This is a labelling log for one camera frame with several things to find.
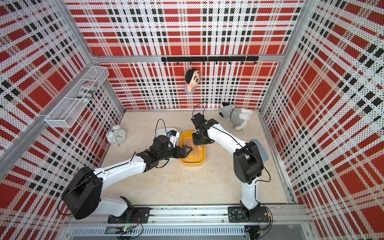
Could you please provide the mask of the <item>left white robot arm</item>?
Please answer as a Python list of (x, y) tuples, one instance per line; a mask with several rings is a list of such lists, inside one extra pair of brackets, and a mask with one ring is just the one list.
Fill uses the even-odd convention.
[(134, 205), (124, 196), (118, 200), (104, 198), (102, 192), (119, 181), (156, 168), (160, 161), (185, 159), (192, 151), (192, 147), (174, 146), (167, 136), (160, 135), (148, 149), (134, 153), (129, 160), (94, 170), (81, 168), (62, 193), (60, 202), (76, 220), (109, 215), (128, 222), (134, 218)]

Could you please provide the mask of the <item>yellow storage box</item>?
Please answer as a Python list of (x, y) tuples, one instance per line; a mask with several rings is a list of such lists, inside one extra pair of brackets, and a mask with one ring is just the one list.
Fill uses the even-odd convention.
[(194, 131), (185, 131), (180, 137), (180, 147), (183, 145), (193, 148), (193, 151), (186, 159), (180, 159), (180, 162), (188, 167), (196, 167), (203, 164), (206, 158), (206, 148), (204, 145), (196, 146), (193, 141)]

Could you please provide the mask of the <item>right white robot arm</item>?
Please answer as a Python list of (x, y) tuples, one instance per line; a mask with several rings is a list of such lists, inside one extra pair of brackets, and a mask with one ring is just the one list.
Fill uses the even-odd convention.
[(228, 131), (214, 119), (206, 120), (197, 113), (191, 118), (196, 132), (193, 142), (196, 146), (218, 143), (233, 157), (234, 173), (242, 183), (240, 207), (229, 211), (230, 220), (236, 222), (272, 221), (272, 214), (259, 201), (258, 187), (265, 169), (259, 148), (255, 142), (245, 142)]

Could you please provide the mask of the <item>white storage box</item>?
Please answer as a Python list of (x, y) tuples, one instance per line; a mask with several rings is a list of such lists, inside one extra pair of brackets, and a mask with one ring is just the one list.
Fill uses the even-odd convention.
[(164, 135), (164, 136), (167, 136), (168, 137), (168, 131), (170, 131), (170, 130), (176, 130), (177, 131), (177, 129), (175, 129), (175, 128), (169, 128), (169, 129), (165, 129), (165, 128), (163, 128), (163, 129), (159, 129), (159, 130), (156, 130), (156, 132), (155, 132), (155, 135), (154, 135), (154, 137), (156, 138), (156, 137), (158, 137), (158, 136), (161, 136), (161, 135)]

